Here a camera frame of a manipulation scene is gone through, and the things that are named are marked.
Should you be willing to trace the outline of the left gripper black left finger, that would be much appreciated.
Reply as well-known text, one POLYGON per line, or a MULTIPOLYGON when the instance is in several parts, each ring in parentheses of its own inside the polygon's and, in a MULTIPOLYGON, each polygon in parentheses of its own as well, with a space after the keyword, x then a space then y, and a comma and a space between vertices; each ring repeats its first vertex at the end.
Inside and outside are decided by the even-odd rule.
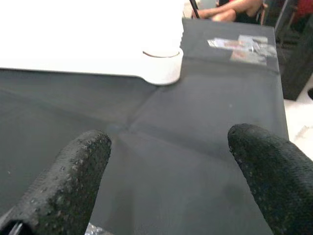
POLYGON ((53 165, 0 219, 2 235, 83 235, 95 205, 112 142, 90 130, 70 141, 53 165))

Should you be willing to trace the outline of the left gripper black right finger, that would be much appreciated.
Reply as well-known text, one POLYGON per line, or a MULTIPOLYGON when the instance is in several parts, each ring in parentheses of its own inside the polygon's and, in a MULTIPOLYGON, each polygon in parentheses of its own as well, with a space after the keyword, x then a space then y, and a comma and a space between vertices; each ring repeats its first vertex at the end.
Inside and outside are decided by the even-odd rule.
POLYGON ((273 234, 311 235, 312 160, 291 141, 252 124, 233 125, 227 140, 273 234))

